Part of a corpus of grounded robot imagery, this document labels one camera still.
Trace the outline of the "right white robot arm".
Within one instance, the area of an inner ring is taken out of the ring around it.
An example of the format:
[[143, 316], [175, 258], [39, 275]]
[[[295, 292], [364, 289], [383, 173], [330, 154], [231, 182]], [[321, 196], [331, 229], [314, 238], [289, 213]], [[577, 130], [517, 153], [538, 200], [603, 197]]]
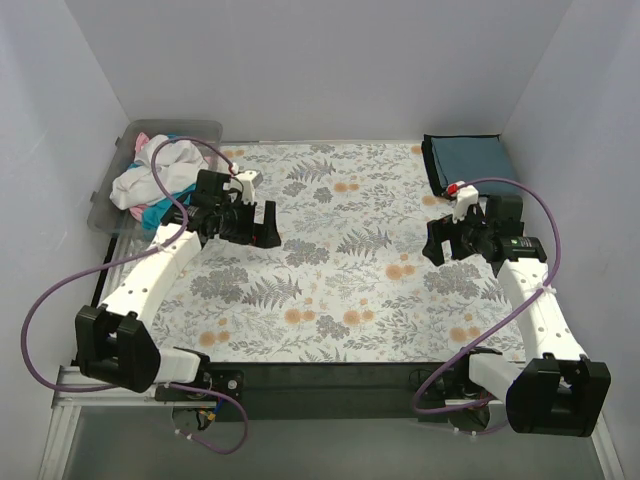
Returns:
[[450, 366], [451, 387], [475, 403], [501, 401], [517, 433], [588, 437], [596, 427], [611, 384], [607, 365], [589, 359], [571, 333], [548, 284], [550, 269], [541, 242], [524, 234], [518, 196], [480, 202], [473, 187], [453, 195], [452, 214], [429, 222], [423, 254], [444, 263], [481, 256], [516, 313], [526, 364], [519, 368], [501, 353], [475, 346]]

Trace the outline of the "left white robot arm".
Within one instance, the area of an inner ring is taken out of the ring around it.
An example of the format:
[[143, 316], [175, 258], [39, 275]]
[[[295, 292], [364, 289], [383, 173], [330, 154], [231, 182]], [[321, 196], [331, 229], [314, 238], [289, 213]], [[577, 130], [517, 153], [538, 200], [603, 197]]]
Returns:
[[99, 306], [85, 306], [77, 314], [77, 364], [84, 376], [137, 393], [169, 382], [193, 400], [211, 392], [213, 377], [203, 369], [207, 357], [158, 347], [151, 327], [179, 274], [209, 240], [280, 246], [275, 202], [265, 203], [262, 221], [255, 219], [261, 181], [256, 170], [235, 176], [199, 172], [191, 195], [166, 212], [145, 257]]

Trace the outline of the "folded dark blue t shirt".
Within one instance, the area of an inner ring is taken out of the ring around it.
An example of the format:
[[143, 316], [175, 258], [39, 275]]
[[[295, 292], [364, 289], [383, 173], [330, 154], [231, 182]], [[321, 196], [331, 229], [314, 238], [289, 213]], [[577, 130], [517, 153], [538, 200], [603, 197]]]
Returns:
[[431, 191], [439, 197], [445, 197], [446, 188], [458, 181], [488, 177], [517, 180], [499, 135], [425, 134], [421, 151]]

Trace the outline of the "floral table mat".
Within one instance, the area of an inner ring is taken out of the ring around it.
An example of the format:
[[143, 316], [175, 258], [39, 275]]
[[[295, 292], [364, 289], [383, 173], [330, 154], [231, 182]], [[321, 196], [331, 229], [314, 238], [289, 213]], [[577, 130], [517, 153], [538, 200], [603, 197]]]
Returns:
[[445, 361], [491, 327], [520, 361], [512, 305], [479, 256], [432, 265], [430, 220], [450, 212], [410, 143], [236, 144], [263, 176], [280, 247], [212, 240], [181, 271], [151, 326], [157, 345], [233, 362]]

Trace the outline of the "pink t shirt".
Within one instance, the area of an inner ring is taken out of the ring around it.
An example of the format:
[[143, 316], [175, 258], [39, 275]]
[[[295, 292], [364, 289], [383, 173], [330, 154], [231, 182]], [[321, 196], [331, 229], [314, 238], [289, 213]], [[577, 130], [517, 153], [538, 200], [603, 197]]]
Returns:
[[134, 151], [138, 154], [144, 146], [150, 141], [148, 135], [144, 132], [140, 132], [135, 140]]

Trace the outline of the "clear plastic bin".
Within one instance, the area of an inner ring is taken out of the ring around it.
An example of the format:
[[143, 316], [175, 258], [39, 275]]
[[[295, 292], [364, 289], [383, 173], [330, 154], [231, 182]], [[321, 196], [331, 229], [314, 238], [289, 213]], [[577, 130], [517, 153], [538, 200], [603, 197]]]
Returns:
[[146, 236], [141, 224], [128, 211], [120, 210], [109, 199], [113, 181], [134, 161], [135, 142], [140, 133], [145, 133], [150, 138], [157, 134], [189, 136], [218, 146], [223, 127], [214, 120], [139, 119], [131, 122], [117, 138], [116, 150], [102, 184], [91, 195], [92, 206], [87, 225], [94, 232], [104, 233], [113, 238], [131, 236], [144, 239]]

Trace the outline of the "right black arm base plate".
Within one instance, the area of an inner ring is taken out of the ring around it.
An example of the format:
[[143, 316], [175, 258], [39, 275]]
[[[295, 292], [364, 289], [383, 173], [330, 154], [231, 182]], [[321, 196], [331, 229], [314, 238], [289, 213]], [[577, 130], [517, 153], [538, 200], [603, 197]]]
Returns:
[[494, 399], [484, 387], [469, 380], [464, 372], [458, 368], [450, 368], [435, 379], [420, 397], [420, 405], [440, 404], [447, 400], [476, 401], [480, 399]]

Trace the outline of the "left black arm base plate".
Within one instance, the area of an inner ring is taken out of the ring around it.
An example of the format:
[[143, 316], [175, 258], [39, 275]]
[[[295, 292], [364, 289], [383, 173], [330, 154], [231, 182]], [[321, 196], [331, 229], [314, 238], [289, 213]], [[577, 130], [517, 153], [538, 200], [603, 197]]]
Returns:
[[[196, 379], [188, 383], [187, 387], [213, 390], [240, 400], [242, 398], [244, 378], [245, 375], [242, 370], [207, 367], [205, 370], [200, 371]], [[216, 401], [217, 397], [158, 385], [154, 399], [161, 402], [212, 402]]]

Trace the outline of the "aluminium frame rail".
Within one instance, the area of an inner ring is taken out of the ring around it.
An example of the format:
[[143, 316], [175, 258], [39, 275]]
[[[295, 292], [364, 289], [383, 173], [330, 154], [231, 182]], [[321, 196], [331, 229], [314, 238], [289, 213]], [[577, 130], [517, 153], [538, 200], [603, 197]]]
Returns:
[[39, 479], [62, 479], [83, 407], [165, 406], [155, 388], [134, 393], [123, 388], [97, 392], [55, 392]]

